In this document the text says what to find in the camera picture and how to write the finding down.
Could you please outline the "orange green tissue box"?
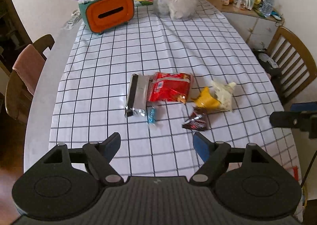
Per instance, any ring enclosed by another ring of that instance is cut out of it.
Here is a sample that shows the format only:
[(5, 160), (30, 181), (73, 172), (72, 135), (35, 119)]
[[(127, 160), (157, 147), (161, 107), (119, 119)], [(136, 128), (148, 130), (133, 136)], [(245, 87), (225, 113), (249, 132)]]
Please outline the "orange green tissue box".
[(134, 16), (134, 0), (78, 0), (78, 7), (85, 25), (98, 34)]

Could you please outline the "pale cream snack packet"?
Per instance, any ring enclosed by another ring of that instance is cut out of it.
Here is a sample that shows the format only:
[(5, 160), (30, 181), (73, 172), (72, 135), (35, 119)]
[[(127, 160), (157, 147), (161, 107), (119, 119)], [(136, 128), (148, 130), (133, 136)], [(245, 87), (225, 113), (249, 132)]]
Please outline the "pale cream snack packet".
[(222, 84), (217, 81), (211, 81), (215, 97), (219, 101), (219, 110), (232, 111), (233, 92), (236, 86), (235, 82)]

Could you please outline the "light blue snack packet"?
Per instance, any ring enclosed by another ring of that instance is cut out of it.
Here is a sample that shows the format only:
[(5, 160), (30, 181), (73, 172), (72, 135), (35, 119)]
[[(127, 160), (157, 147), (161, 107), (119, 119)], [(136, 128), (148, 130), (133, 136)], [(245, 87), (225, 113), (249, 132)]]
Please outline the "light blue snack packet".
[(151, 106), (148, 108), (148, 123), (154, 125), (156, 122), (156, 108)]

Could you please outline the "dark brown candy packet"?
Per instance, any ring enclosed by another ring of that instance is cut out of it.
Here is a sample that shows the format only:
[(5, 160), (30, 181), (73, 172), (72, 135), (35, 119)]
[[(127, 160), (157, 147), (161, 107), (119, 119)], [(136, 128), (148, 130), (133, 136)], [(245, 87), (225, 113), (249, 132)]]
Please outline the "dark brown candy packet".
[(195, 107), (193, 112), (183, 124), (182, 128), (187, 130), (205, 131), (207, 130), (207, 112), (203, 108)]

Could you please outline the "red snack bag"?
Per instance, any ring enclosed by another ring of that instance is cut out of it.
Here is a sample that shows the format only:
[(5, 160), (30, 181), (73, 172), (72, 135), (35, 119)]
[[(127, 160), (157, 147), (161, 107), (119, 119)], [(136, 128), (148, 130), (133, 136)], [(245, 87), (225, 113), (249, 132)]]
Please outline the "red snack bag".
[(147, 101), (180, 102), (185, 104), (191, 84), (191, 74), (156, 72), (150, 79)]

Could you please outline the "chair with pink cushion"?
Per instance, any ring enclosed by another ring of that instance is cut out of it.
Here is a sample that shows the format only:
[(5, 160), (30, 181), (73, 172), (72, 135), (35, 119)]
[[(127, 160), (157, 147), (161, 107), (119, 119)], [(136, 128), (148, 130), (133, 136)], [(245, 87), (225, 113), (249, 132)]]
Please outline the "chair with pink cushion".
[(27, 123), (36, 86), (47, 60), (44, 51), (51, 50), (54, 43), (52, 35), (44, 35), (27, 45), (15, 61), (5, 92), (5, 108), (14, 120)]

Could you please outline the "white side cabinet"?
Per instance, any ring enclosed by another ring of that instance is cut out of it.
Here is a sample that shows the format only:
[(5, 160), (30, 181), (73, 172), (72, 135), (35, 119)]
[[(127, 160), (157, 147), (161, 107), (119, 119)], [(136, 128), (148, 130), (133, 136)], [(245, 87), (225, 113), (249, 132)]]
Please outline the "white side cabinet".
[(274, 17), (261, 17), (254, 10), (241, 10), (233, 5), (223, 5), (220, 0), (207, 0), (227, 18), (242, 39), (252, 49), (267, 48), (278, 27), (284, 20), (278, 21)]

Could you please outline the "wooden slatted chair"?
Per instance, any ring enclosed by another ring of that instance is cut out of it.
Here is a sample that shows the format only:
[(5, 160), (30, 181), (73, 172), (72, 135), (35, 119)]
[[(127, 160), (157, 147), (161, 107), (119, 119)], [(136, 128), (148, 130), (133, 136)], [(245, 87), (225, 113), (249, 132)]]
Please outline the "wooden slatted chair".
[(316, 79), (316, 63), (308, 48), (292, 31), (279, 27), (270, 42), (268, 56), (281, 71), (276, 92), (287, 104)]

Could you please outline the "silver black snack packet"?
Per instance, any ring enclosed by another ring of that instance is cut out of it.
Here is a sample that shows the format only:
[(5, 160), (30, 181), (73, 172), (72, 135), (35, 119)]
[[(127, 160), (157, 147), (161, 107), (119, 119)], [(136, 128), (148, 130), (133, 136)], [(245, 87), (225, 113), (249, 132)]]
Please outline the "silver black snack packet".
[(124, 109), (125, 117), (146, 115), (148, 87), (151, 76), (133, 74), (130, 80), (129, 91)]

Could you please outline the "yellow snack packet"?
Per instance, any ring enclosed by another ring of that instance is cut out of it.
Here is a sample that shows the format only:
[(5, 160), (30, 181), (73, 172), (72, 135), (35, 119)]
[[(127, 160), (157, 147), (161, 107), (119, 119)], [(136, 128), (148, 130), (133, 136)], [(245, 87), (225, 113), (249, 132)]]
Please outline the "yellow snack packet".
[(205, 87), (196, 98), (191, 99), (197, 108), (202, 108), (207, 111), (216, 110), (221, 105), (221, 103), (210, 94), (208, 87)]

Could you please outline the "black bag on chair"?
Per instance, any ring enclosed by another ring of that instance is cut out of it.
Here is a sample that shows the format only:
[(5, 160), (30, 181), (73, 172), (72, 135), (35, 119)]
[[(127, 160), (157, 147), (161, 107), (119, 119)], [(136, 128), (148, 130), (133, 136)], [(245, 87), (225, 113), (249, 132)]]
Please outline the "black bag on chair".
[(268, 73), (271, 77), (279, 77), (282, 72), (277, 63), (267, 55), (266, 49), (264, 50), (253, 50), (253, 54), (257, 58), (261, 67)]

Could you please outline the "black white checkered tablecloth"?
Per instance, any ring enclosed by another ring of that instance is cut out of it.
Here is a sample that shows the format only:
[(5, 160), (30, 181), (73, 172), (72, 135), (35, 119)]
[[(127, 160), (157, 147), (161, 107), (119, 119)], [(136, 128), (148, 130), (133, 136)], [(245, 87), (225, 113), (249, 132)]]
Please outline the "black white checkered tablecloth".
[(49, 147), (80, 148), (117, 132), (111, 165), (123, 177), (191, 177), (210, 141), (255, 143), (287, 170), (299, 167), (292, 133), (269, 117), (282, 105), (250, 48), (207, 1), (173, 20), (152, 6), (101, 34), (81, 24), (59, 82)]

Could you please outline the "clear water bottle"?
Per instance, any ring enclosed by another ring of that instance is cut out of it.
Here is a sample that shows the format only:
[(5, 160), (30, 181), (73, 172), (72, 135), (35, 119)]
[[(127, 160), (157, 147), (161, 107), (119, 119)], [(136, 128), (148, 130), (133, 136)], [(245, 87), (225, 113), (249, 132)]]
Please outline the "clear water bottle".
[(260, 12), (262, 15), (267, 18), (271, 15), (271, 12), (273, 11), (275, 0), (263, 0), (262, 5), (260, 7)]

